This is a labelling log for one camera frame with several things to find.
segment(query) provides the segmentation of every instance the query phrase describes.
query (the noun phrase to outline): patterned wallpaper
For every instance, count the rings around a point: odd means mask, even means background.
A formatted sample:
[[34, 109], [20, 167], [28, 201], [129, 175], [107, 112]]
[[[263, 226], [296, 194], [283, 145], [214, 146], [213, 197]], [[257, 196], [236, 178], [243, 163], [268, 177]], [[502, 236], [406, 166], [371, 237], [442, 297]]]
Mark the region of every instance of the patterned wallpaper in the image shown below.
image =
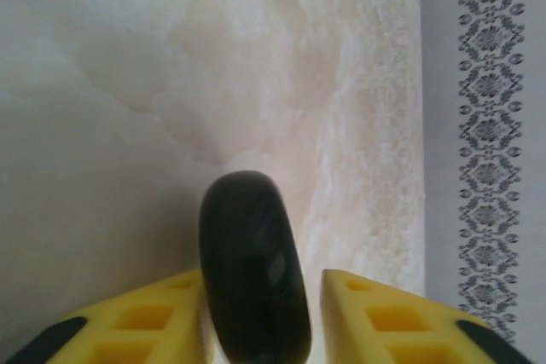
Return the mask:
[[525, 40], [521, 0], [459, 0], [459, 168], [464, 205], [459, 208], [459, 307], [488, 321], [514, 341], [519, 235], [518, 157], [520, 93]]
[[546, 294], [546, 0], [421, 0], [427, 296], [535, 362]]

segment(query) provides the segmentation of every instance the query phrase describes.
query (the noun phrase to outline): marble floor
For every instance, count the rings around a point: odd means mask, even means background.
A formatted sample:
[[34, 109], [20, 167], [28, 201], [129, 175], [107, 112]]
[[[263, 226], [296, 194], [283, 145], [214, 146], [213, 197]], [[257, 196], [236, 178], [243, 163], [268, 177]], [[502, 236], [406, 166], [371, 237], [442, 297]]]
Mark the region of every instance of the marble floor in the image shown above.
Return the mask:
[[281, 189], [324, 268], [424, 291], [420, 0], [0, 0], [0, 360], [197, 264], [208, 185]]

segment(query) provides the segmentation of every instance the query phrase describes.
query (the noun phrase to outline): decorative border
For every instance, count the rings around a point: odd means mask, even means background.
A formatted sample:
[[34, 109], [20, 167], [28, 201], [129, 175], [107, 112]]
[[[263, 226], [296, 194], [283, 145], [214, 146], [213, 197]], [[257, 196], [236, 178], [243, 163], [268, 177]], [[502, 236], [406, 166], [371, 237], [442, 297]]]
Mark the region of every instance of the decorative border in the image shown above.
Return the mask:
[[523, 55], [517, 46], [524, 41], [520, 16], [525, 5], [518, 0], [459, 0], [466, 13], [459, 24], [466, 32], [459, 37], [459, 51], [466, 60], [459, 69], [466, 78], [459, 83], [459, 95], [466, 99], [459, 107], [464, 122], [459, 126], [466, 160], [460, 171], [465, 183], [459, 194], [465, 199], [459, 219], [464, 244], [459, 246], [459, 308], [489, 322], [510, 343], [516, 321], [514, 292], [518, 265], [514, 244], [519, 237], [514, 227], [520, 212], [517, 182], [520, 168], [514, 162], [521, 155], [517, 146], [521, 122], [514, 118], [521, 101], [514, 98], [523, 90], [523, 75], [517, 73]]

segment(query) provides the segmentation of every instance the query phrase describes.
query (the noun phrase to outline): rectangular hole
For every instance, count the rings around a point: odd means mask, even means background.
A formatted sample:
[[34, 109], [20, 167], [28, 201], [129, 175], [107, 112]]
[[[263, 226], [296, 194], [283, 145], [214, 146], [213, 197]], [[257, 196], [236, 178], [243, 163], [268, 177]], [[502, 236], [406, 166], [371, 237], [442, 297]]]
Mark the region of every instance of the rectangular hole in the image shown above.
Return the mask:
[[126, 310], [114, 328], [119, 330], [162, 330], [171, 318], [173, 306], [139, 304]]
[[175, 283], [174, 285], [171, 285], [170, 289], [189, 289], [193, 285], [193, 282], [191, 280], [182, 280], [178, 283]]
[[380, 332], [425, 332], [430, 330], [421, 315], [404, 306], [378, 306], [366, 309], [368, 317]]
[[95, 346], [89, 364], [143, 364], [153, 348], [151, 342], [101, 342]]
[[462, 364], [461, 357], [446, 344], [394, 344], [387, 348], [397, 364]]
[[363, 284], [361, 281], [358, 280], [349, 280], [347, 281], [347, 288], [349, 290], [354, 291], [369, 291], [369, 286]]

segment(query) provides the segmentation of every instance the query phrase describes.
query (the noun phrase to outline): black rubber pad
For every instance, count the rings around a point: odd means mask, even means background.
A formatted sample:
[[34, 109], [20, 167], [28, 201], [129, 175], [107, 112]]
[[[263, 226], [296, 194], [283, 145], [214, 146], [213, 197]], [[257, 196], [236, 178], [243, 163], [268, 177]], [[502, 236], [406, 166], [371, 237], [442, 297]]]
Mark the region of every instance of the black rubber pad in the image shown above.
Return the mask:
[[212, 323], [229, 362], [299, 364], [309, 310], [292, 229], [269, 177], [217, 180], [200, 210], [200, 257]]
[[6, 364], [44, 364], [58, 353], [87, 324], [85, 317], [54, 324], [43, 330], [29, 344], [19, 350]]
[[456, 324], [496, 364], [531, 364], [530, 360], [491, 329], [466, 320], [459, 320]]

